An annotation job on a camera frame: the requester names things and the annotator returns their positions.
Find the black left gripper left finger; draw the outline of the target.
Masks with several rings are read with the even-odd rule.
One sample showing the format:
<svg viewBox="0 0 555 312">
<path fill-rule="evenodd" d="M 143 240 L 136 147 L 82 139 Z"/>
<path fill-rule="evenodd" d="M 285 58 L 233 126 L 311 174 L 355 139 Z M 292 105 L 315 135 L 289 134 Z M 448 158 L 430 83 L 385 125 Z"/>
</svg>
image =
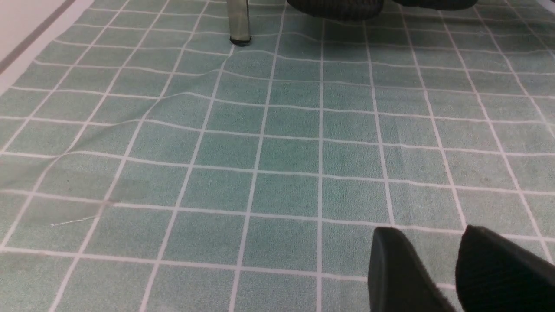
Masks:
<svg viewBox="0 0 555 312">
<path fill-rule="evenodd" d="M 373 231 L 367 276 L 372 312 L 454 312 L 409 239 L 397 228 Z"/>
</svg>

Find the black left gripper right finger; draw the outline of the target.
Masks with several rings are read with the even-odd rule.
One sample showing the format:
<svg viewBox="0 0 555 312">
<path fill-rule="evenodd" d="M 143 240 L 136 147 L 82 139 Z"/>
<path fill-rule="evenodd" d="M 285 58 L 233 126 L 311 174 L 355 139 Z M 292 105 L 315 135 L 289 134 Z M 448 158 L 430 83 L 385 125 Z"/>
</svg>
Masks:
<svg viewBox="0 0 555 312">
<path fill-rule="evenodd" d="M 455 268 L 458 300 L 466 312 L 552 312 L 553 264 L 494 231 L 468 225 Z"/>
</svg>

